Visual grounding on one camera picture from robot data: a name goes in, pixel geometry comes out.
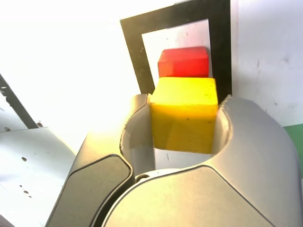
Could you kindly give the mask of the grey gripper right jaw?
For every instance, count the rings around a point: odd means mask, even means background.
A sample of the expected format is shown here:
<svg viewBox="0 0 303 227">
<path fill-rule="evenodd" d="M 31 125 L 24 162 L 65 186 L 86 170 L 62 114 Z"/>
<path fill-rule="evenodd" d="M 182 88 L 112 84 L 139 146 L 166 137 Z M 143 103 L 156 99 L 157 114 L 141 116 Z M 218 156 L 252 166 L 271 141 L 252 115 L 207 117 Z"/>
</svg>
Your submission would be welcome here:
<svg viewBox="0 0 303 227">
<path fill-rule="evenodd" d="M 254 102 L 227 96 L 215 122 L 211 157 L 156 170 L 147 95 L 136 95 L 120 152 L 136 182 L 97 227 L 300 227 L 301 171 L 286 131 Z"/>
</svg>

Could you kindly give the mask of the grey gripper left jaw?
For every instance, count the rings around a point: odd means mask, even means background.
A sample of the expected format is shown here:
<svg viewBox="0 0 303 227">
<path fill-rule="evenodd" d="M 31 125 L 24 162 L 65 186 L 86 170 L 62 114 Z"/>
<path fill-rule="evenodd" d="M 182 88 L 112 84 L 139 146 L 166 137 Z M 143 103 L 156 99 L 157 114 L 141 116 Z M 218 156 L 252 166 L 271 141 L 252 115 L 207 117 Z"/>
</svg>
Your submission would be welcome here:
<svg viewBox="0 0 303 227">
<path fill-rule="evenodd" d="M 86 136 L 48 218 L 48 227 L 100 227 L 135 177 L 155 169 L 149 96 L 105 131 Z"/>
</svg>

